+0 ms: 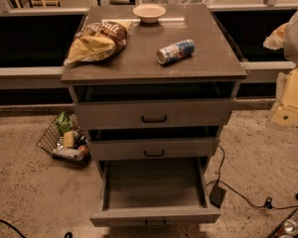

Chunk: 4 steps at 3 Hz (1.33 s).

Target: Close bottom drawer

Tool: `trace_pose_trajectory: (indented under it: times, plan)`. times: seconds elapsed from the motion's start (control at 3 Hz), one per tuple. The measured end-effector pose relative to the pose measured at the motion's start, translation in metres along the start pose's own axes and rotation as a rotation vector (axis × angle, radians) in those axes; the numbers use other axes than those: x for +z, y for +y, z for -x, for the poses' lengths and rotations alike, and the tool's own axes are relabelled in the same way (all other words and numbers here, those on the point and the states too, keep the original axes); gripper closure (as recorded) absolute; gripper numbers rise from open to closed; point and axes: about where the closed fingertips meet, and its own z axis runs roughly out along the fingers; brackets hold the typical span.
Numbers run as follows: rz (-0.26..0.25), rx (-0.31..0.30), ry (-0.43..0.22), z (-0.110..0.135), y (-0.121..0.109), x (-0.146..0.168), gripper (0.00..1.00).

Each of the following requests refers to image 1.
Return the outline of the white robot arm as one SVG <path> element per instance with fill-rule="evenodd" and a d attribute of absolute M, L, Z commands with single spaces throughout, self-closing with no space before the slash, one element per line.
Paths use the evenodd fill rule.
<path fill-rule="evenodd" d="M 263 42 L 270 50 L 282 49 L 287 60 L 295 63 L 288 74 L 280 72 L 276 81 L 276 102 L 268 123 L 277 128 L 291 127 L 298 121 L 298 10 Z"/>

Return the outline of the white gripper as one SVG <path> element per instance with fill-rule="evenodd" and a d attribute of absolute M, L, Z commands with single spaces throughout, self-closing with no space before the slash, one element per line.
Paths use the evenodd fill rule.
<path fill-rule="evenodd" d="M 288 24 L 275 29 L 263 42 L 270 50 L 279 50 L 284 46 Z M 298 68 L 288 74 L 280 72 L 276 81 L 276 102 L 273 104 L 270 122 L 280 127 L 290 127 L 298 122 Z"/>

